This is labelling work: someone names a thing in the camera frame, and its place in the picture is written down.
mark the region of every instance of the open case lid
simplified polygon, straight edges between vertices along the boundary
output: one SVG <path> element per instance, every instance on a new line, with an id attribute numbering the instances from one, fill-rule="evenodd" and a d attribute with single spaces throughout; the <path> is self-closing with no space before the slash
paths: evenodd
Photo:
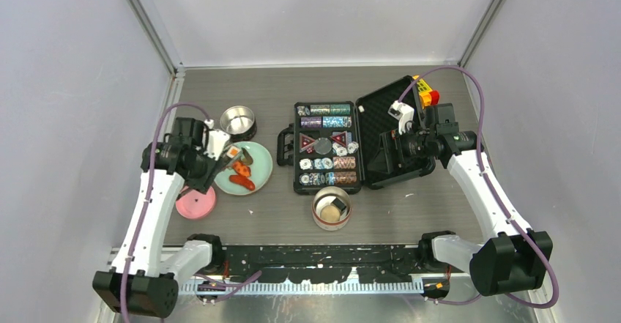
<path id="1" fill-rule="evenodd" d="M 386 170 L 378 171 L 377 161 L 382 159 L 387 151 L 382 146 L 395 146 L 394 140 L 390 141 L 390 134 L 384 134 L 386 141 L 381 143 L 382 133 L 396 130 L 398 128 L 398 120 L 388 114 L 388 109 L 409 84 L 413 82 L 412 76 L 404 76 L 403 78 L 390 83 L 381 89 L 378 89 L 364 97 L 356 100 L 356 116 L 358 121 L 358 136 L 360 139 L 360 156 L 362 166 L 363 184 L 370 189 L 379 189 L 384 186 L 422 177 L 430 174 L 436 167 L 435 159 L 430 158 L 412 158 L 401 165 L 399 168 L 395 166 L 389 173 Z M 418 95 L 419 87 L 424 87 L 422 81 L 418 82 L 419 86 L 405 96 L 403 102 L 414 108 L 415 124 L 425 124 L 423 109 Z"/>

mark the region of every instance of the orange food item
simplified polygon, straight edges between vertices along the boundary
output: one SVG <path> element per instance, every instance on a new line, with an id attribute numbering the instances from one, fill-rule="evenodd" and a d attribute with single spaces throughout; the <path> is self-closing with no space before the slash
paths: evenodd
<path id="1" fill-rule="evenodd" d="M 250 176 L 250 167 L 244 166 L 244 163 L 240 162 L 239 160 L 236 160 L 235 162 L 233 162 L 232 168 L 235 171 L 235 173 L 238 173 L 239 175 L 243 177 L 248 178 Z"/>
<path id="2" fill-rule="evenodd" d="M 254 183 L 252 182 L 252 180 L 248 179 L 247 177 L 244 177 L 242 175 L 231 175 L 230 177 L 228 177 L 228 180 L 230 182 L 232 182 L 233 184 L 238 184 L 243 186 L 244 188 L 247 188 L 250 191 L 254 191 L 255 186 Z"/>

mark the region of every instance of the black plastic case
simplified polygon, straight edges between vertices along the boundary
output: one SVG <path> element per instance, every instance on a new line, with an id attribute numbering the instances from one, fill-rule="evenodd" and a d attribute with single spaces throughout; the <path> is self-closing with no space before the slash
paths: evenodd
<path id="1" fill-rule="evenodd" d="M 413 81 L 412 76 L 404 76 L 403 78 L 390 83 L 381 89 L 378 89 L 364 97 L 359 98 L 354 105 L 351 102 L 346 102 L 352 105 L 352 127 L 345 129 L 339 128 L 321 128 L 319 130 L 326 130 L 321 137 L 328 137 L 332 135 L 332 131 L 353 130 L 354 140 L 358 142 L 360 148 L 356 152 L 357 154 L 357 182 L 348 187 L 343 185 L 336 185 L 344 189 L 347 193 L 353 194 L 360 191 L 362 185 L 370 189 L 381 189 L 384 186 L 394 184 L 396 182 L 402 182 L 416 177 L 422 177 L 430 174 L 436 167 L 435 159 L 417 159 L 413 160 L 403 168 L 395 170 L 391 174 L 383 174 L 375 171 L 369 171 L 366 168 L 365 161 L 371 160 L 377 152 L 380 150 L 379 136 L 381 133 L 389 130 L 394 130 L 398 126 L 398 122 L 395 118 L 388 114 L 388 108 L 401 96 L 407 86 Z M 420 107 L 420 103 L 414 98 L 412 93 L 403 100 L 404 103 L 411 107 Z M 333 157 L 333 155 L 318 155 L 308 154 L 302 152 L 300 154 L 300 139 L 299 133 L 304 133 L 305 130 L 300 127 L 300 116 L 295 113 L 298 105 L 315 105 L 315 104 L 343 104 L 344 102 L 320 102 L 320 103 L 296 103 L 294 106 L 295 123 L 290 124 L 286 129 L 280 132 L 278 135 L 278 150 L 277 150 L 277 163 L 279 166 L 293 166 L 295 167 L 293 188 L 296 193 L 304 195 L 313 195 L 317 193 L 326 185 L 322 186 L 304 186 L 300 184 L 300 174 L 306 172 L 314 172 L 319 170 L 303 171 L 300 168 L 300 159 L 302 158 L 317 158 L 317 157 Z M 293 136 L 291 143 L 286 143 L 288 135 Z"/>

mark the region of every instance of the red sausage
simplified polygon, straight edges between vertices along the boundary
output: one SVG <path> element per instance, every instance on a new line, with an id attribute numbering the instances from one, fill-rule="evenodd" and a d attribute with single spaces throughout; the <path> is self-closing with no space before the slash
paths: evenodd
<path id="1" fill-rule="evenodd" d="M 252 180 L 248 179 L 247 177 L 244 177 L 241 175 L 231 175 L 230 177 L 228 177 L 228 180 L 232 182 L 233 184 L 241 185 L 250 191 L 254 191 L 255 189 L 254 183 L 252 182 Z"/>

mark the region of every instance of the case handle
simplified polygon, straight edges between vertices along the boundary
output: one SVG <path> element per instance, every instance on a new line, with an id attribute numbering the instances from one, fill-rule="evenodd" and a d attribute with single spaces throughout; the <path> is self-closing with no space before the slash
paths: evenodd
<path id="1" fill-rule="evenodd" d="M 276 151 L 276 163 L 279 166 L 292 166 L 293 165 L 293 153 L 289 153 L 287 157 L 285 154 L 293 151 L 293 142 L 285 144 L 285 138 L 288 135 L 293 135 L 293 123 L 284 128 L 278 134 L 278 147 Z"/>

